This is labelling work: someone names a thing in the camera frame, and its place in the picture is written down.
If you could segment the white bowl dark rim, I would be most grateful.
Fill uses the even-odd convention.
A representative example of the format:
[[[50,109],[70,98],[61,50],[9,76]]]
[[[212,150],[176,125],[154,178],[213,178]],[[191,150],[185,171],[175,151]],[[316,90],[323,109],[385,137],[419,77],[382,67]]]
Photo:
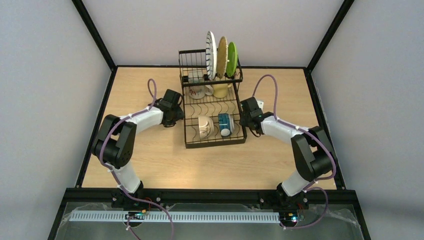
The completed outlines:
[[[228,113],[219,113],[218,114],[218,125],[220,135],[223,138],[230,137],[234,132],[234,118]]]

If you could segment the cream ceramic mug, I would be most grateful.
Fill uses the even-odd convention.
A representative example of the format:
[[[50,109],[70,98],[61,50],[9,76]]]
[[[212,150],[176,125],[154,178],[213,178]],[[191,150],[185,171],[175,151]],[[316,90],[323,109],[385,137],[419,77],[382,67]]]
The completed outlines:
[[[188,72],[188,83],[199,84],[205,82],[205,75],[201,70]],[[202,99],[205,96],[212,96],[214,89],[211,85],[193,85],[188,87],[188,95],[195,100]]]

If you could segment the black wire dish rack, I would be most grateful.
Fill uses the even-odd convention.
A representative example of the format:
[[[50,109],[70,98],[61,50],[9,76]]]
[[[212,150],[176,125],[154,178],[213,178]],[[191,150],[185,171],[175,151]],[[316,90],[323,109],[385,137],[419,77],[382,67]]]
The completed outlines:
[[[244,126],[240,125],[241,106],[238,83],[243,81],[243,71],[240,62],[237,62],[236,72],[233,77],[226,75],[223,79],[216,77],[214,80],[209,80],[207,75],[205,49],[180,50],[178,52],[178,63],[179,77],[183,90],[182,104],[185,113],[183,120],[185,147],[187,149],[195,149],[245,143],[247,131]],[[197,70],[204,73],[205,82],[188,83],[188,73]],[[190,86],[225,83],[232,84],[232,87],[224,98],[207,95],[201,99],[193,99],[188,94]],[[222,137],[220,134],[218,115],[223,113],[232,115],[234,120],[234,131],[230,137]],[[211,117],[214,123],[214,131],[206,139],[200,139],[199,115]]]

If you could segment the yellow handled mug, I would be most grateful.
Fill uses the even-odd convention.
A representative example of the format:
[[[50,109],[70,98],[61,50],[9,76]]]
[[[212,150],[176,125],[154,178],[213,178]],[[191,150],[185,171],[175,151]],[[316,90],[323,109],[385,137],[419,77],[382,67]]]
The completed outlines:
[[[229,93],[229,89],[233,86],[232,83],[221,83],[221,84],[213,84],[213,96],[222,99],[227,96]]]

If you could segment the small white patterned bowl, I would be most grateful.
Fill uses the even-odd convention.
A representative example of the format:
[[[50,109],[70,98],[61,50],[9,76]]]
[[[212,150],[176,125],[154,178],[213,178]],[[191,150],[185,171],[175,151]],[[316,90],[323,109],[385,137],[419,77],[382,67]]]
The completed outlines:
[[[213,119],[206,115],[199,115],[197,119],[199,138],[201,140],[209,138],[215,129]]]

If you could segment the green plate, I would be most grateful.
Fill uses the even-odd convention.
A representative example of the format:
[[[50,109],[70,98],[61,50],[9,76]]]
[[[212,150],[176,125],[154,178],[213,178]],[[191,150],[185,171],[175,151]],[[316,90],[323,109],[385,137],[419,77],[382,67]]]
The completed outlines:
[[[234,42],[228,44],[226,75],[230,78],[236,74],[238,51]]]

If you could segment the blue striped white plate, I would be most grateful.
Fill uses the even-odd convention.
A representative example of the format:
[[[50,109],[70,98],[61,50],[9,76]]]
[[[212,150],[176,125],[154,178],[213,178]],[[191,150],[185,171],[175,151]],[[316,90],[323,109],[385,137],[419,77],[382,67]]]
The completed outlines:
[[[206,34],[205,60],[208,79],[213,81],[217,74],[217,45],[211,31]]]

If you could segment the woven bamboo plate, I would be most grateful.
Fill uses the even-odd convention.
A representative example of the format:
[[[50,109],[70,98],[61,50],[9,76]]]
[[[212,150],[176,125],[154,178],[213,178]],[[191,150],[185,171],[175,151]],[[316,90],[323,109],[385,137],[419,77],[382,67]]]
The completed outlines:
[[[219,79],[224,78],[228,62],[228,40],[222,36],[217,47],[216,74]]]

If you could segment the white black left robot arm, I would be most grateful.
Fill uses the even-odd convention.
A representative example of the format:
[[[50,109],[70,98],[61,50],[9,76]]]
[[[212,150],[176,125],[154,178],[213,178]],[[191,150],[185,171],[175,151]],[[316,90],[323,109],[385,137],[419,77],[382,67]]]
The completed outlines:
[[[167,89],[163,97],[154,98],[140,111],[104,117],[91,153],[112,173],[123,192],[139,194],[143,189],[143,183],[130,162],[136,135],[154,126],[170,128],[182,120],[185,116],[181,108],[182,98],[179,92]]]

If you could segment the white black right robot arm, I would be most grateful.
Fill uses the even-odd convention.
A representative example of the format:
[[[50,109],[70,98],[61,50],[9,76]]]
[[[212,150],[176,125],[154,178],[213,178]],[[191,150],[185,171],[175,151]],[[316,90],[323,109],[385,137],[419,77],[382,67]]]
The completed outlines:
[[[333,148],[321,127],[301,127],[282,120],[272,112],[263,112],[255,97],[241,101],[240,105],[240,124],[243,127],[258,137],[271,136],[292,147],[296,170],[277,186],[283,197],[305,192],[328,172],[334,177],[336,162]]]

